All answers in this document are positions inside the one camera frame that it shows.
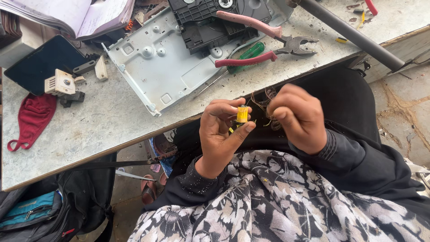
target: workbench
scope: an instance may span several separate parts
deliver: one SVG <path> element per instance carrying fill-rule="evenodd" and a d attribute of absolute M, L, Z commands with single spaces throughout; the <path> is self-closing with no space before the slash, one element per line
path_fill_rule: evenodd
<path fill-rule="evenodd" d="M 323 6 L 356 27 L 361 16 L 352 11 L 362 7 L 346 8 L 354 4 L 361 4 L 367 10 L 364 1 L 322 1 Z M 374 0 L 374 4 L 379 14 L 366 13 L 366 22 L 359 28 L 361 32 L 404 61 L 430 48 L 430 1 Z M 107 81 L 98 81 L 94 71 L 85 74 L 87 84 L 78 87 L 86 93 L 85 102 L 73 103 L 70 108 L 63 108 L 58 103 L 54 117 L 34 145 L 16 152 L 8 151 L 6 145 L 9 140 L 19 137 L 17 115 L 28 92 L 3 78 L 2 190 L 15 190 L 196 120 L 212 99 L 246 96 L 355 56 L 368 59 L 351 42 L 336 42 L 339 34 L 301 7 L 297 7 L 283 25 L 283 34 L 320 39 L 318 43 L 308 44 L 318 53 L 306 58 L 280 55 L 275 62 L 266 61 L 234 76 L 227 75 L 199 98 L 193 100 L 193 95 L 204 85 L 158 118 L 147 111 L 116 66 L 108 61 Z M 266 45 L 265 51 L 281 47 L 280 42 L 269 37 L 261 41 Z M 374 71 L 368 71 L 368 82 L 388 73 L 378 63 L 373 65 Z"/>

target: screwdriver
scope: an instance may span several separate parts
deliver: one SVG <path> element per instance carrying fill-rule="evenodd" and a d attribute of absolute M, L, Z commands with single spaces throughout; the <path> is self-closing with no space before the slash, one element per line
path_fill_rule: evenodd
<path fill-rule="evenodd" d="M 243 53 L 239 60 L 243 59 L 249 59 L 254 58 L 256 56 L 259 56 L 261 53 L 263 53 L 265 49 L 265 46 L 262 42 L 257 42 L 253 47 L 251 47 L 249 50 L 247 50 L 245 53 Z M 220 77 L 216 78 L 215 81 L 213 81 L 211 84 L 209 84 L 207 87 L 205 87 L 203 90 L 201 90 L 194 98 L 196 99 L 198 96 L 200 96 L 202 93 L 204 93 L 207 89 L 209 89 L 213 84 L 215 84 L 218 80 L 223 78 L 227 73 L 234 74 L 240 70 L 242 70 L 244 66 L 228 66 L 227 71 L 224 72 Z"/>

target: book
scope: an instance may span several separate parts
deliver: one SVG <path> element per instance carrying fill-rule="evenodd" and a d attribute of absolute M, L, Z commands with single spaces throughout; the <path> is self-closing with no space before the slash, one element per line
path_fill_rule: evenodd
<path fill-rule="evenodd" d="M 0 9 L 87 40 L 128 24 L 135 0 L 1 0 Z"/>

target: hand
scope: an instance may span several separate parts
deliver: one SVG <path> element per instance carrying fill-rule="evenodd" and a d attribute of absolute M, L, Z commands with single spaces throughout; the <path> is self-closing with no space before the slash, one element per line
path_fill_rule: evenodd
<path fill-rule="evenodd" d="M 288 140 L 309 155 L 318 154 L 327 143 L 320 101 L 303 88 L 286 84 L 267 107 L 280 121 Z"/>
<path fill-rule="evenodd" d="M 203 156 L 195 163 L 196 171 L 201 176 L 215 179 L 255 128 L 254 122 L 247 122 L 228 135 L 231 121 L 236 119 L 237 107 L 241 104 L 245 104 L 244 98 L 213 100 L 203 112 L 199 130 Z"/>

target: black and white floral fabric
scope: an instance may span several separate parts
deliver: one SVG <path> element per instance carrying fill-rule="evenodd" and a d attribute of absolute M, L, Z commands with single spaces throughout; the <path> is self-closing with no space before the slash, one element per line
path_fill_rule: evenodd
<path fill-rule="evenodd" d="M 128 241 L 430 241 L 414 213 L 338 191 L 292 155 L 238 153 L 227 170 L 217 198 L 146 212 Z"/>

